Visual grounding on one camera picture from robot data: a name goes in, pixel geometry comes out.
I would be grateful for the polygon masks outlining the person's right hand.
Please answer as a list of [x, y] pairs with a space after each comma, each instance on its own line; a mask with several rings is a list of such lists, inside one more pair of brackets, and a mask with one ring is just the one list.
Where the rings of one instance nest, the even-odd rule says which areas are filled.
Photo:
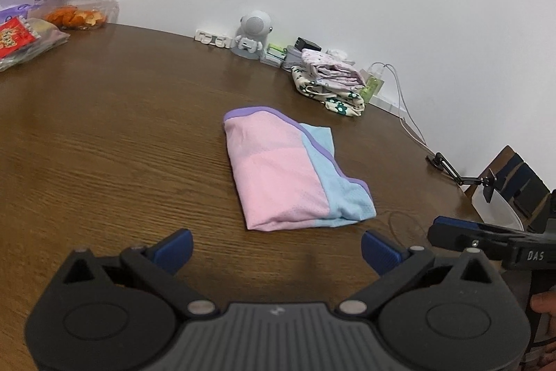
[[556, 314], [556, 291], [549, 290], [540, 294], [533, 295], [530, 301], [532, 311], [539, 314]]

